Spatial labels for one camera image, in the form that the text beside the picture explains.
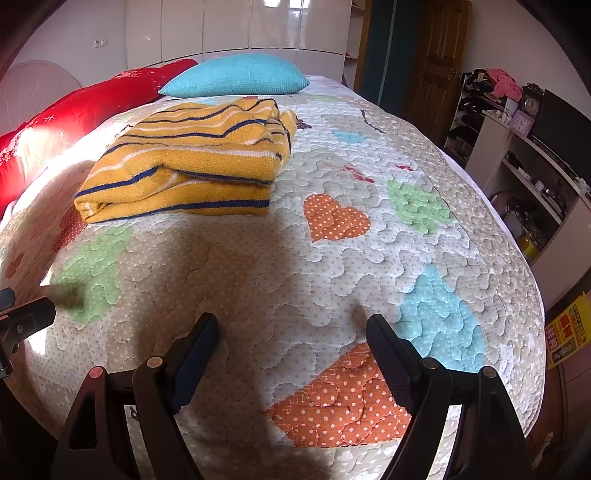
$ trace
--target bedsheet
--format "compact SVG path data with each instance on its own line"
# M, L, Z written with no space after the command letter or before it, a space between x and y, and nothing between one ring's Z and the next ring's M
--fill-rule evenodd
M72 199L93 162L186 100L111 118L21 196L0 231L0 285L17 302L47 294L57 317L13 356L20 402L58 434L92 366L135 368L212 312L220 345L177 416L205 478L377 479L410 420L365 342L365 320L382 313L448 368L494 366L527 433L543 393L543 308L485 200L416 128L365 100L275 99L298 131L266 217L82 224ZM432 479L458 419L450 408Z

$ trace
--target folded sweater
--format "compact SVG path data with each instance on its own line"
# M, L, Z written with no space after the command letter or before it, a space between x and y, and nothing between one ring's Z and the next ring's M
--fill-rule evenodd
M272 99L172 106L117 138L74 204L87 223L177 210L264 215L295 122Z

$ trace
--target wooden door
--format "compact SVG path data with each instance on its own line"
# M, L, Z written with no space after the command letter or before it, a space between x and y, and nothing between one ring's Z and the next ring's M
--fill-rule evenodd
M421 0L417 47L402 117L442 147L460 95L469 0Z

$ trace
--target pink clothing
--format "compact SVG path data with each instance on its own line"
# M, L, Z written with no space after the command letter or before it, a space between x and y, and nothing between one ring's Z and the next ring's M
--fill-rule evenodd
M523 89L505 70L486 69L488 76L495 82L495 89L492 94L497 98L507 96L516 102L521 100Z

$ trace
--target alarm clock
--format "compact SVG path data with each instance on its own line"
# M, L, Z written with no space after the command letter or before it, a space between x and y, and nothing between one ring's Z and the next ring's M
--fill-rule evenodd
M544 91L540 87L535 83L528 83L526 87L523 87L519 110L535 120L540 111L543 97Z
M534 126L534 122L534 118L523 113L521 110L517 110L515 112L515 115L513 115L513 118L511 119L511 123L509 124L509 126L513 130L516 130L527 137L527 135L530 134L531 128Z

